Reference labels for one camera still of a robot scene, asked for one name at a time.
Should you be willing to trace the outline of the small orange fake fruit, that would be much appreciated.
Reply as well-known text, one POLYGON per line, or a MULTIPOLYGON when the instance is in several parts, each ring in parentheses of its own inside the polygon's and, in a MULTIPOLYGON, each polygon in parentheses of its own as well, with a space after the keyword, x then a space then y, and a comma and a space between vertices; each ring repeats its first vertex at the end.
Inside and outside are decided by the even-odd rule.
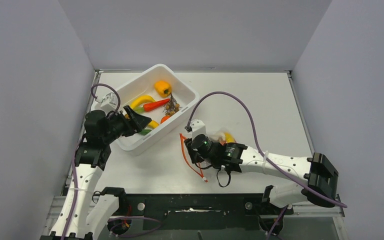
POLYGON ((165 115, 161 120, 160 124, 163 124, 165 121, 167 121, 171 116, 170 115, 165 115))

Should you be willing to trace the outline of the white fake garlic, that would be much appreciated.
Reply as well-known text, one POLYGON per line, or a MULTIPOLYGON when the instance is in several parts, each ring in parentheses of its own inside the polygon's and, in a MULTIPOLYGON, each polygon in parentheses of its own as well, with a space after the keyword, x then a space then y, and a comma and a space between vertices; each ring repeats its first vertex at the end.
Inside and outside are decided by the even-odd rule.
POLYGON ((220 142, 220 141, 223 142, 226 140, 225 133, 222 130, 211 131, 211 132, 207 133, 207 135, 211 140, 214 140, 217 142, 220 142))

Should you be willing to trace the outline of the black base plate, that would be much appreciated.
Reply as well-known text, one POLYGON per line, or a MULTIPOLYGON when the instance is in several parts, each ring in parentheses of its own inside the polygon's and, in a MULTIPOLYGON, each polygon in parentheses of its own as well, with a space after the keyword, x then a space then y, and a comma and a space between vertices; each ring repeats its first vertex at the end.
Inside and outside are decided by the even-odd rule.
POLYGON ((284 228, 281 208, 263 193, 126 194, 121 207, 105 227, 120 237, 128 236, 134 220, 142 230, 272 230, 284 228))

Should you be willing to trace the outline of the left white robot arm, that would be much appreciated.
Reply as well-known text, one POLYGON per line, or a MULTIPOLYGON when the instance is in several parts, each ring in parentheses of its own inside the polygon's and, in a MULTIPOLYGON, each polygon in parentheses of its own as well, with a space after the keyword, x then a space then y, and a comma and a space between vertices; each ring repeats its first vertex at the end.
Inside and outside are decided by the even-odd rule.
POLYGON ((136 113, 130 106, 126 114, 92 110, 85 115, 84 134, 76 148, 72 165, 72 180, 61 212, 42 240, 95 240, 110 217, 125 214, 129 204, 121 187, 105 187, 101 199, 90 208, 96 185, 111 154, 111 143, 120 137, 140 133, 152 121, 136 113))

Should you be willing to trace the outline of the clear zip top bag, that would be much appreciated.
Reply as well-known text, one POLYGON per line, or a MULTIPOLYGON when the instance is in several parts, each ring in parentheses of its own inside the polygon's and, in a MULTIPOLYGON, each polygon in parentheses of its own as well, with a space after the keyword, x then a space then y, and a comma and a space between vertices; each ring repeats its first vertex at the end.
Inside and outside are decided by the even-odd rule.
MULTIPOLYGON (((206 168, 207 166, 201 167, 200 163, 193 162, 192 154, 189 154, 189 150, 187 150, 187 146, 186 146, 186 140, 188 138, 185 135, 183 135, 182 133, 179 134, 179 137, 180 137, 180 143, 181 143, 181 152, 182 152, 182 156, 183 156, 184 161, 196 174, 198 174, 201 177, 201 179, 205 183, 207 183, 208 179, 205 177, 204 172, 203 172, 204 168, 206 168)), ((224 128, 222 128, 221 130, 219 130, 217 132, 211 132, 209 134, 209 139, 214 140, 216 142, 219 142, 222 145, 226 144, 226 143, 236 143, 237 142, 236 139, 231 135, 231 133, 226 131, 226 129, 224 129, 224 128)))

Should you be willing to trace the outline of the green fake chili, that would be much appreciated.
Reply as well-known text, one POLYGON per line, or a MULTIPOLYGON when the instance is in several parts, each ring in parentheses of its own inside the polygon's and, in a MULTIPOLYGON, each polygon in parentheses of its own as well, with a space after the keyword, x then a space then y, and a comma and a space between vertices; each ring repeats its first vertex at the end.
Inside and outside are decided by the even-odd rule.
POLYGON ((145 136, 149 134, 152 130, 151 129, 143 129, 142 131, 139 132, 140 135, 145 136))

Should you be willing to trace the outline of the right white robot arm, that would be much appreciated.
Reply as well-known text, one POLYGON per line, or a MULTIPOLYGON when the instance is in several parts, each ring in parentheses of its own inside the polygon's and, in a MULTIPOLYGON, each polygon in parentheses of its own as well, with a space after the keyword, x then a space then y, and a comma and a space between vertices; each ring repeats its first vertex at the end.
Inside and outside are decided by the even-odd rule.
POLYGON ((232 173, 258 173, 289 180, 285 185, 266 186, 261 199, 262 209, 269 214, 294 203, 308 201, 316 206, 344 207, 336 200, 339 172, 322 153, 311 157, 293 157, 260 153, 237 142, 220 143, 207 135, 186 138, 184 145, 192 164, 207 163, 219 174, 227 174, 229 186, 232 173))

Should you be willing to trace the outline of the white plastic bin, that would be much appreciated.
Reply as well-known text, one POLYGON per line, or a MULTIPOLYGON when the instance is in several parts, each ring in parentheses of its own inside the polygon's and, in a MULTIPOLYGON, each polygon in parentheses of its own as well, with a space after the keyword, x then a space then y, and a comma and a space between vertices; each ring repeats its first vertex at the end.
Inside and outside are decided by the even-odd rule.
POLYGON ((125 114, 123 107, 129 106, 151 119, 142 133, 120 137, 110 145, 113 152, 130 156, 142 154, 185 123, 200 98, 196 90, 164 64, 156 64, 130 79, 119 72, 102 72, 98 78, 101 85, 93 89, 96 99, 92 110, 118 110, 125 114))

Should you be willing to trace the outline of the small yellow fake banana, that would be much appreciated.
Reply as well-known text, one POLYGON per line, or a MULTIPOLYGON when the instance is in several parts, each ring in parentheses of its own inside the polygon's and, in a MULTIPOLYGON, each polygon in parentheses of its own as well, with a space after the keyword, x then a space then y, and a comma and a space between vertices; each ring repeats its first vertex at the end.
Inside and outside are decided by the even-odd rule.
POLYGON ((159 126, 160 124, 158 122, 156 122, 155 120, 152 120, 148 125, 147 127, 148 128, 151 128, 151 129, 155 129, 159 126))

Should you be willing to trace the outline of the orange fake carrot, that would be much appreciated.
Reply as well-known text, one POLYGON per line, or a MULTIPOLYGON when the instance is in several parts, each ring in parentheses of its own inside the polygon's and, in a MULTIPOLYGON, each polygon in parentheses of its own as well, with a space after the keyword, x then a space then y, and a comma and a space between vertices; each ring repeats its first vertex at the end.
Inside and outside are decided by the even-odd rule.
POLYGON ((145 103, 142 106, 135 107, 133 110, 137 113, 151 112, 155 109, 163 107, 169 101, 170 101, 170 99, 166 98, 166 99, 155 101, 155 102, 145 103))

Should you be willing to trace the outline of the brown fake berry twig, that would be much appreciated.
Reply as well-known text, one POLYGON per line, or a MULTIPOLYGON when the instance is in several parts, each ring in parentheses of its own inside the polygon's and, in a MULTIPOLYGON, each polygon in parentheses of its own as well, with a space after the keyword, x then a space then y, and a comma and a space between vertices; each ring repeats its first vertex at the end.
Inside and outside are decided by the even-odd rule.
POLYGON ((180 110, 181 106, 174 98, 173 94, 170 95, 169 101, 164 105, 164 113, 166 116, 172 116, 180 110))

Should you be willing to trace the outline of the orange yellow fake pepper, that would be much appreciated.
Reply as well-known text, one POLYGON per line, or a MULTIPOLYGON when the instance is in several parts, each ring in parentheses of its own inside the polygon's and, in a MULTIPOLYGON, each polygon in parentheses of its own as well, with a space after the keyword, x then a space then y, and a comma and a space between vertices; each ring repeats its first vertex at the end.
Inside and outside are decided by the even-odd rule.
POLYGON ((154 84, 154 89, 158 93, 158 95, 162 98, 167 98, 172 93, 172 86, 164 80, 157 81, 154 84))

